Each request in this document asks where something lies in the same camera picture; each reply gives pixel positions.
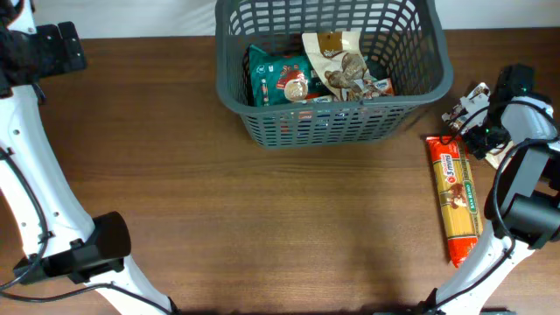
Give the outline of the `white rice pouch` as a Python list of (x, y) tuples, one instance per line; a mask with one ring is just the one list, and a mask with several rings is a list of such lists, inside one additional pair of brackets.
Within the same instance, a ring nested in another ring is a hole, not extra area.
[(449, 112), (444, 113), (442, 120), (453, 132), (465, 126), (459, 134), (469, 152), (477, 159), (484, 158), (497, 169), (506, 152), (513, 147), (513, 143), (507, 132), (486, 125), (486, 110), (474, 115), (490, 105), (490, 96), (489, 86), (481, 82), (467, 96), (462, 96)]

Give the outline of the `orange San Remo spaghetti pack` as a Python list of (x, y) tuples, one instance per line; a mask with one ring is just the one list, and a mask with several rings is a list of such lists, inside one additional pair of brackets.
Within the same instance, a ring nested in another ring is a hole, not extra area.
[(483, 231), (465, 146), (449, 136), (429, 136), (426, 143), (435, 175), (438, 203), (451, 263), (459, 267)]

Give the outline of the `multicolour tissue multipack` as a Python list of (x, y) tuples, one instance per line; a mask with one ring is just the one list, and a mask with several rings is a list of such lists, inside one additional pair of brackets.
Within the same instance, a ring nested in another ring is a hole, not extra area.
[(382, 96), (395, 95), (391, 79), (377, 81), (357, 80), (355, 83), (357, 84), (360, 92), (342, 88), (339, 93), (341, 99), (336, 94), (329, 94), (305, 99), (302, 100), (301, 103), (357, 102)]

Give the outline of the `beige brown nut pouch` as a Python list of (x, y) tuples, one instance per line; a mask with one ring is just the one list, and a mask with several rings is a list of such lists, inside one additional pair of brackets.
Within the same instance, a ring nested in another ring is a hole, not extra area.
[(358, 31), (306, 32), (304, 51), (318, 77), (340, 99), (342, 88), (360, 92), (357, 80), (380, 81), (371, 75), (361, 54)]

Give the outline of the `green Nescafe coffee bag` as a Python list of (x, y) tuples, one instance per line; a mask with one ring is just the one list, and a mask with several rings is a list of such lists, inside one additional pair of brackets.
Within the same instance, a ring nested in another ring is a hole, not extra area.
[(305, 55), (273, 56), (250, 45), (248, 61), (255, 107), (304, 102), (331, 94)]

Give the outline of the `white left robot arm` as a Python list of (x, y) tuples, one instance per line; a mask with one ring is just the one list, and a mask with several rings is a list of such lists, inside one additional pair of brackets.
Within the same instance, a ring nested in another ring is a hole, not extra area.
[(1, 3), (1, 192), (18, 224), (24, 257), (13, 280), (30, 285), (66, 277), (73, 296), (97, 291), (121, 314), (177, 314), (131, 255), (118, 212), (91, 217), (60, 169), (40, 118), (41, 79), (78, 72), (87, 60), (71, 22), (37, 26), (32, 0)]

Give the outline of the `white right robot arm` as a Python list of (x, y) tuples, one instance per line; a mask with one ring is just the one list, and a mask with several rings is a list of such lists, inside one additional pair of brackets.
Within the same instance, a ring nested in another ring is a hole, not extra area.
[(455, 275), (417, 314), (481, 314), (524, 259), (559, 239), (559, 126), (530, 66), (479, 84), (426, 139)]

